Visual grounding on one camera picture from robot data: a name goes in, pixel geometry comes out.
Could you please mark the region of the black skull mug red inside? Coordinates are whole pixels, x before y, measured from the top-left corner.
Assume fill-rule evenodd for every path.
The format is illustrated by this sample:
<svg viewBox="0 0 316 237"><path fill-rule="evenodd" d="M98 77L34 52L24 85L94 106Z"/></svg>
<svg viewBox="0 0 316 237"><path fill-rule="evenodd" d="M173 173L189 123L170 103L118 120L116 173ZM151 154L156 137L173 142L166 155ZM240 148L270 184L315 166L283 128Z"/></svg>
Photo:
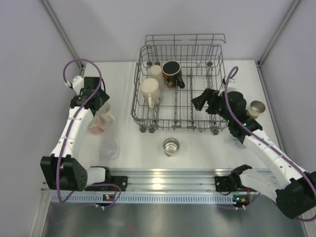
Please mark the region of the black skull mug red inside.
<svg viewBox="0 0 316 237"><path fill-rule="evenodd" d="M165 84L169 87L185 88L182 76L182 67L178 61L170 60L163 64L162 73Z"/></svg>

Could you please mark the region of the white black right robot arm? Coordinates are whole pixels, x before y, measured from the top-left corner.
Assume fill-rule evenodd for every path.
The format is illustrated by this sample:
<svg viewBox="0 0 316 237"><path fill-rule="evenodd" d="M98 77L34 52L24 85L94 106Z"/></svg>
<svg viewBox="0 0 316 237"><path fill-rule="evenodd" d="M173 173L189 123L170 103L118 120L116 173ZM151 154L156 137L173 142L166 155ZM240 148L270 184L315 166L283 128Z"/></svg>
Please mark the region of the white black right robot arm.
<svg viewBox="0 0 316 237"><path fill-rule="evenodd" d="M71 101L67 123L50 155L42 157L40 167L48 187L55 191L115 192L125 191L127 173L170 170L207 169L212 165L210 139L188 133L147 133L135 131L122 123L107 132L107 137L118 142L122 154L115 169L122 175L113 175L105 165L91 165L98 141L84 143L89 124L98 118L94 102L106 98L99 88L99 79L93 78L93 88L87 95L75 96Z"/></svg>

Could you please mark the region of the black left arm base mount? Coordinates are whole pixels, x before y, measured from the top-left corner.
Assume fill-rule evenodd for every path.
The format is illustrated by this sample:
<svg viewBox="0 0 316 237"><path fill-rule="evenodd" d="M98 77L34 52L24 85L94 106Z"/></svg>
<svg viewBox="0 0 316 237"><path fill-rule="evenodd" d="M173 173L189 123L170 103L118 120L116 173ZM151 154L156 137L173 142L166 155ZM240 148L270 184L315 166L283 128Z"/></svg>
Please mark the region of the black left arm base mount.
<svg viewBox="0 0 316 237"><path fill-rule="evenodd" d="M257 190L244 186L241 183L240 176L237 174L229 174L226 176L215 176L215 188L217 192L229 193L229 192L246 192L250 189L251 192L257 192Z"/></svg>

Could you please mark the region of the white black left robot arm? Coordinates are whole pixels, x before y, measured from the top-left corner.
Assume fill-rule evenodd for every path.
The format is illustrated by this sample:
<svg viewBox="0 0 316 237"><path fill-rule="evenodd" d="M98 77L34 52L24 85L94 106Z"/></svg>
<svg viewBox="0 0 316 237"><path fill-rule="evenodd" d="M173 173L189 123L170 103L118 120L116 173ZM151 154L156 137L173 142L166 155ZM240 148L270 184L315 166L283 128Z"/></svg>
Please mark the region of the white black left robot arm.
<svg viewBox="0 0 316 237"><path fill-rule="evenodd" d="M247 114L246 100L237 91L224 93L207 88L191 100L200 111L219 115L228 123L230 134L238 139L261 160L274 178L260 175L249 165L233 169L229 175L236 189L251 188L274 201L289 219L316 206L316 173L309 173L294 163L266 135L262 126Z"/></svg>

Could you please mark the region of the beige plain cup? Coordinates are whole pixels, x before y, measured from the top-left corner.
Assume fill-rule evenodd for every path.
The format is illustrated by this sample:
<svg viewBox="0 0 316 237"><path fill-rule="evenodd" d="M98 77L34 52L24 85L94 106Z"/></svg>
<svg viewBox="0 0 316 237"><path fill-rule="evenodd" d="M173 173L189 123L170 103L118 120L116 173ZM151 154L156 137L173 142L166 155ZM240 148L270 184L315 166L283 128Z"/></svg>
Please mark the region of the beige plain cup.
<svg viewBox="0 0 316 237"><path fill-rule="evenodd" d="M155 78L159 82L160 89L163 89L166 86L161 66L159 65L152 66L150 68L150 76L152 78Z"/></svg>

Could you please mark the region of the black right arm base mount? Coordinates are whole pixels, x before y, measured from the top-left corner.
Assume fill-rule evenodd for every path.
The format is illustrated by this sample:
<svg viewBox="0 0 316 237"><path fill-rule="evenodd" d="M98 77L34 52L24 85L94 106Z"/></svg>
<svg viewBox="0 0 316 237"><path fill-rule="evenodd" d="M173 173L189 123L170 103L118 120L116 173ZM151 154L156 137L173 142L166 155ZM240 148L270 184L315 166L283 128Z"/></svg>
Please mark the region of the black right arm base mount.
<svg viewBox="0 0 316 237"><path fill-rule="evenodd" d="M114 186L105 186L105 184L113 184L120 187L121 191L124 192L127 188L128 184L128 177L127 176L117 176L112 175L110 178L107 178L105 182L92 184L86 187L85 191L92 191L92 192L118 192L118 188Z"/></svg>

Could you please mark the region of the cream mug green inside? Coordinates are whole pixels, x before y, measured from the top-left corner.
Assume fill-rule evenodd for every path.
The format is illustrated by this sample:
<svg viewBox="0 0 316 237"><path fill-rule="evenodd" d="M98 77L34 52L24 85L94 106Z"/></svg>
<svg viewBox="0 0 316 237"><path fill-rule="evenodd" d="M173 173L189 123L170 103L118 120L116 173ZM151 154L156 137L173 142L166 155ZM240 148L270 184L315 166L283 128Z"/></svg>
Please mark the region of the cream mug green inside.
<svg viewBox="0 0 316 237"><path fill-rule="evenodd" d="M162 99L162 92L159 82L155 78L147 78L140 84L140 90L149 108L153 109Z"/></svg>

